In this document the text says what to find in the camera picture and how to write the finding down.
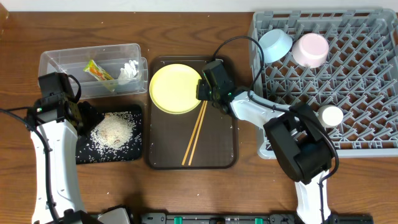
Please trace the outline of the yellow plate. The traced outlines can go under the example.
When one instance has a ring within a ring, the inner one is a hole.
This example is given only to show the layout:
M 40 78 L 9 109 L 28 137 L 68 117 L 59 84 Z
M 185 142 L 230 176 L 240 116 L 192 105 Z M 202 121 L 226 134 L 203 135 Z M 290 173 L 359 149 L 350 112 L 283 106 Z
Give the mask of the yellow plate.
M 150 80 L 149 93 L 158 109 L 169 114 L 184 114 L 195 109 L 200 74 L 184 64 L 170 64 L 160 68 Z

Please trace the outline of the green orange snack wrapper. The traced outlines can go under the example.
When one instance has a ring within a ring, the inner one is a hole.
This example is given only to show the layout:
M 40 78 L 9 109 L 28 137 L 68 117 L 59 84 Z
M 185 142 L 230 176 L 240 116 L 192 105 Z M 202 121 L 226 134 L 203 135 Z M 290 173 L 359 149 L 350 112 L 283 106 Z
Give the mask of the green orange snack wrapper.
M 103 85 L 111 92 L 116 88 L 114 78 L 102 67 L 100 67 L 94 60 L 90 60 L 86 67 L 83 69 L 84 72 L 89 73 L 99 82 L 103 82 Z

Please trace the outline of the white tissue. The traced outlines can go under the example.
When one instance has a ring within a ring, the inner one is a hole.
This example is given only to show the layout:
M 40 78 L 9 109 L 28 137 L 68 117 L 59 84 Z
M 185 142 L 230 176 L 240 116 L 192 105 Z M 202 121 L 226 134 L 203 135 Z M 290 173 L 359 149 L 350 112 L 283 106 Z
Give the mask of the white tissue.
M 137 60 L 130 60 L 128 63 L 125 63 L 124 67 L 120 68 L 118 83 L 125 85 L 132 79 L 135 79 L 138 76 L 138 65 L 139 62 Z

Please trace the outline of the light blue bowl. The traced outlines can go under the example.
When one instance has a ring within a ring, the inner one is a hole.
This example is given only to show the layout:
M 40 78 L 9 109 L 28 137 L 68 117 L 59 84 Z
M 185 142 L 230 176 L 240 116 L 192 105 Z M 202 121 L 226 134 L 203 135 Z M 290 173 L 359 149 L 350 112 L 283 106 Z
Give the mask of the light blue bowl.
M 280 60 L 290 51 L 292 44 L 292 38 L 281 29 L 270 30 L 259 39 L 265 63 Z

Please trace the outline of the pink white bowl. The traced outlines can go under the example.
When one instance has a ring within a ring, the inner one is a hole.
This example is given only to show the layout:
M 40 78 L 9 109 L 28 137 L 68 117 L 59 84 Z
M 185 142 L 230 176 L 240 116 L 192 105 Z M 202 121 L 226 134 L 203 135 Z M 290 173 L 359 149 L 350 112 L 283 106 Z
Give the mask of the pink white bowl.
M 303 67 L 318 68 L 326 62 L 329 44 L 322 35 L 308 33 L 292 47 L 293 59 Z

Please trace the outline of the small green white cup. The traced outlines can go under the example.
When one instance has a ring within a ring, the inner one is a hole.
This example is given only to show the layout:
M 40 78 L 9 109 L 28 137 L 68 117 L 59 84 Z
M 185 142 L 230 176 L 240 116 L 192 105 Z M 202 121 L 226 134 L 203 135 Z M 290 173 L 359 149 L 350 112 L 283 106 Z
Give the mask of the small green white cup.
M 343 121 L 342 110 L 334 105 L 325 105 L 317 111 L 318 120 L 324 128 L 334 128 Z

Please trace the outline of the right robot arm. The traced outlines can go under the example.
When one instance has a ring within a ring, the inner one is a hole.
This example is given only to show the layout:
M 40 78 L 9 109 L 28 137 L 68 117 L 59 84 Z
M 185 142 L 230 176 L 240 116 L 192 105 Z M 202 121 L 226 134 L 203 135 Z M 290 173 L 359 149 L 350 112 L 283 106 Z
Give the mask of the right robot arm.
M 264 131 L 277 162 L 295 182 L 297 215 L 304 223 L 328 223 L 331 215 L 324 181 L 338 168 L 336 150 L 309 105 L 280 105 L 238 88 L 223 62 L 203 67 L 197 99 Z

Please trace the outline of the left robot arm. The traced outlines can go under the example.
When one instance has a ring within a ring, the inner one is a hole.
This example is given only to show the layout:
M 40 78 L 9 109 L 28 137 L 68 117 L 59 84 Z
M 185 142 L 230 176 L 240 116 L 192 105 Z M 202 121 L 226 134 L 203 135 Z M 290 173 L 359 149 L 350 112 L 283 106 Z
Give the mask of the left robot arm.
M 90 215 L 81 199 L 76 169 L 76 144 L 104 116 L 80 101 L 65 73 L 39 77 L 42 98 L 27 110 L 27 127 L 34 143 L 37 194 L 32 223 L 132 223 L 125 206 Z

